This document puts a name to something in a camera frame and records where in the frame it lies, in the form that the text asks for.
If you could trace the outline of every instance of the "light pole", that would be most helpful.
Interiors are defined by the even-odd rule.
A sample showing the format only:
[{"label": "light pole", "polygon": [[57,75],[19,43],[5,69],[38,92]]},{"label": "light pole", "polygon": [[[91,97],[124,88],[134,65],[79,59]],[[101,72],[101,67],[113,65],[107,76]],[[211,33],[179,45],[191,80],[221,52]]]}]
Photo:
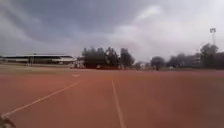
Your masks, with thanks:
[{"label": "light pole", "polygon": [[216,28],[211,28],[210,33],[212,33],[212,39],[213,39],[213,44],[215,45],[215,33],[216,33]]}]

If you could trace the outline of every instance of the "running track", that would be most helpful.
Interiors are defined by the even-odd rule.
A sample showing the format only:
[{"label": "running track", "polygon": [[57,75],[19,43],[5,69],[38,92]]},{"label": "running track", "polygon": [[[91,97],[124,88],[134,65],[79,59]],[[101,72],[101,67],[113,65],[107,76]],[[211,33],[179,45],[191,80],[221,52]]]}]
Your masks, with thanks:
[{"label": "running track", "polygon": [[223,72],[1,75],[0,111],[59,91],[9,117],[18,128],[223,128],[223,78]]}]

